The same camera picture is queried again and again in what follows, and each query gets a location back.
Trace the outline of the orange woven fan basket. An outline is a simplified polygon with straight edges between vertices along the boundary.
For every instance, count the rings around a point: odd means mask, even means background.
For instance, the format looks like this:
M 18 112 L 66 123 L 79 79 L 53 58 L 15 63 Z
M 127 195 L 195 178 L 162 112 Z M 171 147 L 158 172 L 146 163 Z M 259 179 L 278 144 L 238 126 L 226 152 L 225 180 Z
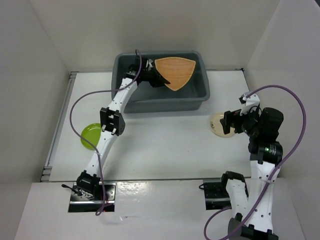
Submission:
M 193 76 L 196 61 L 183 57 L 163 57 L 154 61 L 155 69 L 169 83 L 165 85 L 176 92 L 183 88 Z

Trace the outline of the lime green plate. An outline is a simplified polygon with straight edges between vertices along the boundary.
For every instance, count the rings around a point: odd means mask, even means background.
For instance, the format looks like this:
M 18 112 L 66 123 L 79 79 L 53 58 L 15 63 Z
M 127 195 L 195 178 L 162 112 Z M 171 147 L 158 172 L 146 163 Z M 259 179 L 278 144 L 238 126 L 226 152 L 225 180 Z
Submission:
M 100 123 L 91 123 L 82 130 L 81 136 L 94 145 L 94 147 L 97 147 L 101 132 Z

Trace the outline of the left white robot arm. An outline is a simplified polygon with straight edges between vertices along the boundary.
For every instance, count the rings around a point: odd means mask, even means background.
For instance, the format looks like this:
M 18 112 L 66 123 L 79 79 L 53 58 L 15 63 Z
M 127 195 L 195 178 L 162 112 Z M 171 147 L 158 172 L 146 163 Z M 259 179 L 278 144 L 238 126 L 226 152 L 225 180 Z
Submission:
M 115 96 L 106 108 L 100 109 L 100 137 L 94 147 L 95 153 L 88 165 L 76 180 L 76 186 L 88 200 L 103 199 L 104 187 L 102 167 L 107 159 L 115 140 L 126 127 L 123 117 L 125 107 L 141 82 L 148 82 L 153 88 L 162 87 L 168 83 L 155 68 L 152 59 L 137 56 L 125 72 L 119 89 L 115 89 Z

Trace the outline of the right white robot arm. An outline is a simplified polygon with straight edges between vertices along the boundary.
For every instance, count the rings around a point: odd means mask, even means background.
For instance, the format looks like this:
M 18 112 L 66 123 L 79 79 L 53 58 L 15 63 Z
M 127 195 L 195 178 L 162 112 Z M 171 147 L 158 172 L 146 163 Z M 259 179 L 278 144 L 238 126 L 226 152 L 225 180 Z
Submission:
M 251 178 L 247 185 L 245 177 L 226 171 L 219 184 L 220 193 L 230 198 L 233 217 L 228 223 L 232 240 L 277 240 L 272 223 L 274 184 L 279 174 L 271 172 L 283 158 L 282 145 L 277 141 L 284 115 L 277 109 L 263 110 L 251 107 L 241 114 L 240 110 L 226 111 L 220 123 L 224 134 L 231 128 L 235 133 L 249 137 Z

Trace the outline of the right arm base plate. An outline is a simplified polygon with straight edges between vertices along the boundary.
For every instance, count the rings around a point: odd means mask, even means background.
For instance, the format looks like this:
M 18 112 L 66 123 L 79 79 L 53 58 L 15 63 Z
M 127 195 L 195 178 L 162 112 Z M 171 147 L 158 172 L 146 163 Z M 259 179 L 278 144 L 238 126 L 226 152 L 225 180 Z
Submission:
M 206 210 L 222 210 L 231 206 L 230 197 L 221 179 L 205 179 L 198 186 L 203 191 Z

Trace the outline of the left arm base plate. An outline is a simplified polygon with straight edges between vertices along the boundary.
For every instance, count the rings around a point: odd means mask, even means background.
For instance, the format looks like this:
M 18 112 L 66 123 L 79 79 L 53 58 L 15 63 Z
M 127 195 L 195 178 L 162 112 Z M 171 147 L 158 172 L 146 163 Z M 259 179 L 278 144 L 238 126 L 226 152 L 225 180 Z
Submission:
M 116 183 L 105 184 L 106 204 L 103 212 L 115 211 Z M 78 189 L 76 183 L 72 184 L 73 190 L 69 199 L 69 213 L 95 213 L 103 202 L 103 189 L 99 186 L 98 193 L 93 196 L 91 193 L 85 193 Z

